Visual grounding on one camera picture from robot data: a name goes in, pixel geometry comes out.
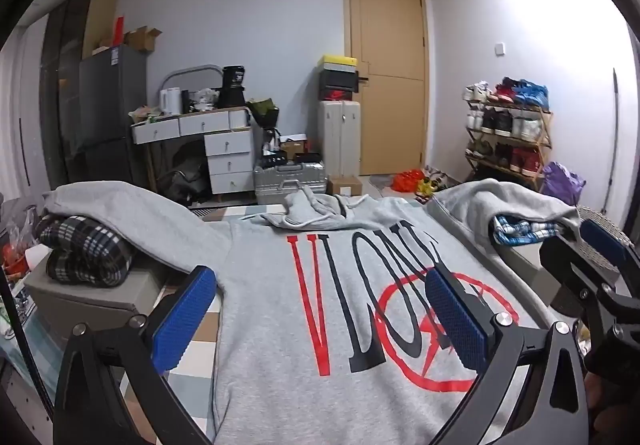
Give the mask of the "person's right hand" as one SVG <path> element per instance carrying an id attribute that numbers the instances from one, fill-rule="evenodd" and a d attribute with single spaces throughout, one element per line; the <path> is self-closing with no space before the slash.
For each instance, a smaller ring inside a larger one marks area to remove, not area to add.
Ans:
<path id="1" fill-rule="evenodd" d="M 590 444 L 639 443 L 639 390 L 616 385 L 594 373 L 585 376 L 592 429 Z"/>

